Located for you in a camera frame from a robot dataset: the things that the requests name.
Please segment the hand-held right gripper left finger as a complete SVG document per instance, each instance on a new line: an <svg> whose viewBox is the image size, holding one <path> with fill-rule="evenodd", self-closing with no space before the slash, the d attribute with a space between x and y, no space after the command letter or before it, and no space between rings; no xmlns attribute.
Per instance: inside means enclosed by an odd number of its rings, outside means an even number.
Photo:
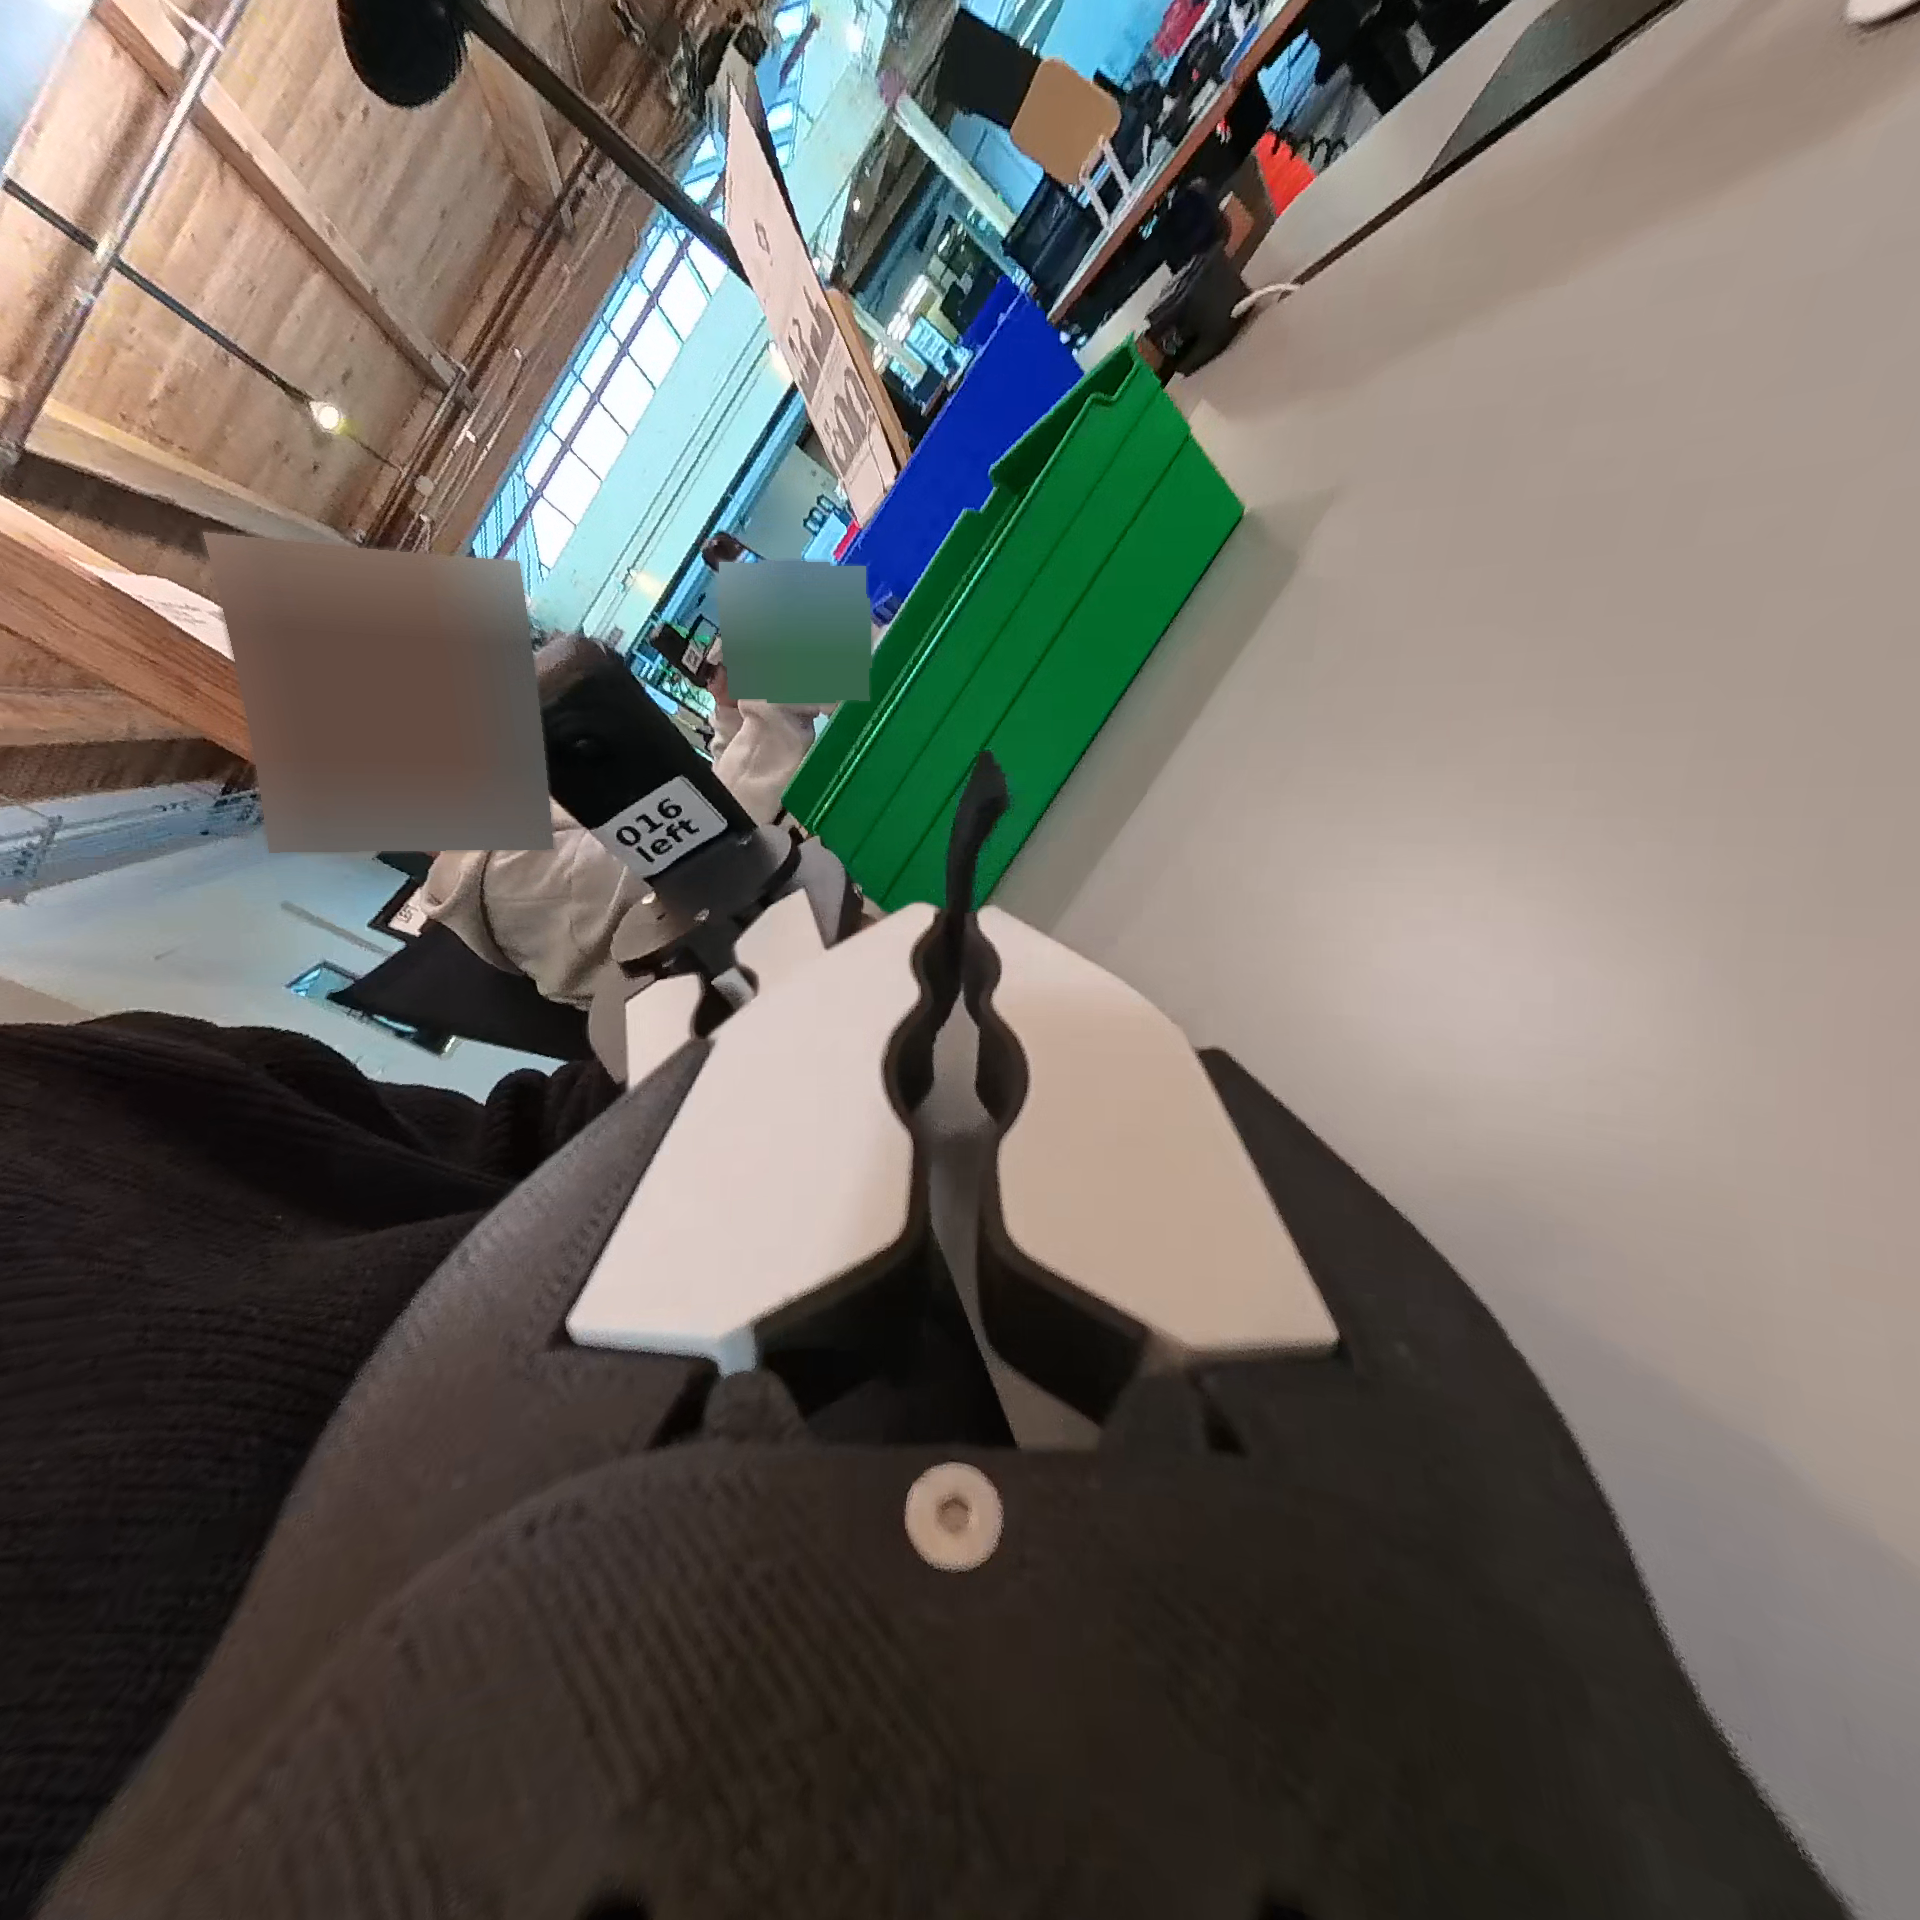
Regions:
<svg viewBox="0 0 1920 1920"><path fill-rule="evenodd" d="M566 1312L574 1344L748 1372L798 1309L894 1253L913 1200L913 1135L885 1065L920 1005L912 903L776 967L750 935L755 996L721 1022Z"/></svg>

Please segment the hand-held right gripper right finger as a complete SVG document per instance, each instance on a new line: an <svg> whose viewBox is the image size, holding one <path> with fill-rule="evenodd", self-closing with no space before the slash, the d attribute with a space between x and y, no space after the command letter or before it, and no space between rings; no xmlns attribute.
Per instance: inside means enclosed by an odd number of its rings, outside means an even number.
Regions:
<svg viewBox="0 0 1920 1920"><path fill-rule="evenodd" d="M976 1301L998 1359L1107 1421L1143 1376L1337 1350L1251 1146L1160 1008L987 904L972 1017L992 1121Z"/></svg>

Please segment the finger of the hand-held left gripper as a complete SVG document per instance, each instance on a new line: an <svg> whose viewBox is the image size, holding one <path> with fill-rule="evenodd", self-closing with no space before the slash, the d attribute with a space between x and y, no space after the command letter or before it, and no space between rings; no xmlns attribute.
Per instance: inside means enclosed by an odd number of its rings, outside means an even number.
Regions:
<svg viewBox="0 0 1920 1920"><path fill-rule="evenodd" d="M820 922L806 893L788 893L771 903L752 925L737 935L737 970L756 994L781 988L798 970L809 969L828 950Z"/></svg>
<svg viewBox="0 0 1920 1920"><path fill-rule="evenodd" d="M593 989L588 1009L591 1055L623 1088L640 1086L696 1037L705 983L696 974L615 975Z"/></svg>

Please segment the black marker tie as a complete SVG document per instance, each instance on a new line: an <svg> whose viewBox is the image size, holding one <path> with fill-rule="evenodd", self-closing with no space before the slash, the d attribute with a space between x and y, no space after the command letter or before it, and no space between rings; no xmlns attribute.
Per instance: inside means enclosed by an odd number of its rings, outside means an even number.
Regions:
<svg viewBox="0 0 1920 1920"><path fill-rule="evenodd" d="M956 801L944 853L944 896L932 936L935 1037L952 1017L976 970L976 952L985 948L976 922L977 868L1008 806L1006 772L989 750L980 750Z"/></svg>

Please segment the green plastic bin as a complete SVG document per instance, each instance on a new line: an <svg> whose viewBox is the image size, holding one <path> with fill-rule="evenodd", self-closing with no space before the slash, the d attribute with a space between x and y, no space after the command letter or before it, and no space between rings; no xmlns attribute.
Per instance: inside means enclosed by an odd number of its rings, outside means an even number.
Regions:
<svg viewBox="0 0 1920 1920"><path fill-rule="evenodd" d="M944 898L976 756L1011 806L976 871L989 896L1087 753L1243 506L1134 343L1109 352L992 469L880 637L783 809L880 909Z"/></svg>

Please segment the grey desk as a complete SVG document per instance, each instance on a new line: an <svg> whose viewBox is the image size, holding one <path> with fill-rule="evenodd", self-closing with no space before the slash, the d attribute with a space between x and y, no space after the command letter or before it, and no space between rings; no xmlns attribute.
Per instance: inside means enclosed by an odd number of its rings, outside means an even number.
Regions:
<svg viewBox="0 0 1920 1920"><path fill-rule="evenodd" d="M1246 519L1004 900L1500 1314L1701 1693L1916 1916L1917 48L1676 4L1175 383Z"/></svg>

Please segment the brown board document stand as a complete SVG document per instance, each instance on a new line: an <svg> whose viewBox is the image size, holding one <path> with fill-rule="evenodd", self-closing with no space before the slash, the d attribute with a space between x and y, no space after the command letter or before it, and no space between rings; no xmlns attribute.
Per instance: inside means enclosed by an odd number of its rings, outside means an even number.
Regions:
<svg viewBox="0 0 1920 1920"><path fill-rule="evenodd" d="M871 526L909 460L905 429L872 367L851 300L816 269L788 199L755 72L728 56L724 230L771 344L805 400L856 527Z"/></svg>

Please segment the large blue plastic bin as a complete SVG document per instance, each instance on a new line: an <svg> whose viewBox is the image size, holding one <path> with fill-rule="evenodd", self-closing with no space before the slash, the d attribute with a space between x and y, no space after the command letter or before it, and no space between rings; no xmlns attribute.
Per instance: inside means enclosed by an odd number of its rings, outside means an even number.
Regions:
<svg viewBox="0 0 1920 1920"><path fill-rule="evenodd" d="M897 612L959 514L985 504L996 462L1081 377L1046 311L1008 279L969 337L958 386L841 557L865 569L878 621Z"/></svg>

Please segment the small black red device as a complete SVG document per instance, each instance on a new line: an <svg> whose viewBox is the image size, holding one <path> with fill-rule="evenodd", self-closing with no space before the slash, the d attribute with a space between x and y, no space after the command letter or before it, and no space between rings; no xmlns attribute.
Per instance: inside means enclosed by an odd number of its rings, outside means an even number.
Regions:
<svg viewBox="0 0 1920 1920"><path fill-rule="evenodd" d="M1165 295L1148 311L1139 346L1152 356L1160 383L1190 374L1219 359L1238 336L1238 302L1251 295L1225 246L1212 246L1184 264Z"/></svg>

